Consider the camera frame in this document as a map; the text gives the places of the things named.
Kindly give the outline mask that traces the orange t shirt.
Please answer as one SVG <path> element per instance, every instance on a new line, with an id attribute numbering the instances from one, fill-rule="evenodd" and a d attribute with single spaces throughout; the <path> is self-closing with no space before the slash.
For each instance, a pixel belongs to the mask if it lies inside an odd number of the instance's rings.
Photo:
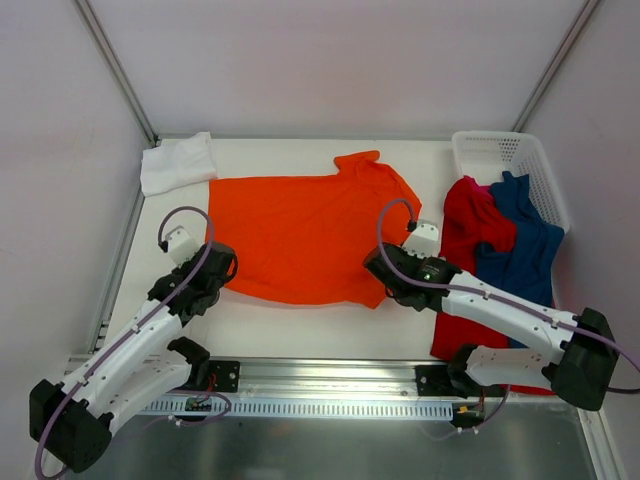
<path id="1" fill-rule="evenodd" d="M 336 173 L 212 180 L 214 238 L 233 248 L 231 290 L 292 305 L 374 309 L 384 286 L 364 267 L 381 238 L 401 245 L 422 203 L 377 151 L 335 158 Z"/>

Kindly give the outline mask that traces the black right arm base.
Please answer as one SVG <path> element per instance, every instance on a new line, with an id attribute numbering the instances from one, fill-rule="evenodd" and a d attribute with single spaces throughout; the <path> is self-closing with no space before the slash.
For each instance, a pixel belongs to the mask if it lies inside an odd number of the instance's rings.
<path id="1" fill-rule="evenodd" d="M 501 386 L 481 386 L 466 373 L 454 370 L 448 364 L 417 365 L 414 374 L 419 396 L 498 398 L 505 392 Z"/>

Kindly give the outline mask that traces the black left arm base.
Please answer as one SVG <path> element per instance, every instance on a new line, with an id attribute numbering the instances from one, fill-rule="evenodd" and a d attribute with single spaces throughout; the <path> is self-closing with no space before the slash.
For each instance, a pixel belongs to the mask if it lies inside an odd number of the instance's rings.
<path id="1" fill-rule="evenodd" d="M 209 361 L 210 390 L 219 393 L 237 393 L 239 389 L 241 363 L 235 360 Z"/>

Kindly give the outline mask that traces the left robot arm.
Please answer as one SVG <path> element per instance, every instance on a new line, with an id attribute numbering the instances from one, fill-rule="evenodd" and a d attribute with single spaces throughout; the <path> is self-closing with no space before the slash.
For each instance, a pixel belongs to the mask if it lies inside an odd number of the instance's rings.
<path id="1" fill-rule="evenodd" d="M 28 400 L 36 453 L 81 473 L 153 400 L 175 389 L 206 389 L 210 353 L 184 329 L 217 303 L 237 269 L 231 247 L 201 246 L 155 282 L 132 320 L 97 354 L 56 383 L 37 383 Z"/>

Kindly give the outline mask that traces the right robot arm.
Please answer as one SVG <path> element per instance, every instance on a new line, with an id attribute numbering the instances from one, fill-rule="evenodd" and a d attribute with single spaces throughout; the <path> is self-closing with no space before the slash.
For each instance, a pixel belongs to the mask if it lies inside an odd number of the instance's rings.
<path id="1" fill-rule="evenodd" d="M 508 294 L 437 257 L 420 258 L 382 243 L 363 262 L 398 304 L 460 317 L 521 343 L 519 349 L 465 344 L 449 363 L 459 395 L 481 386 L 545 389 L 566 403 L 599 410 L 619 359 L 606 317 L 541 306 Z"/>

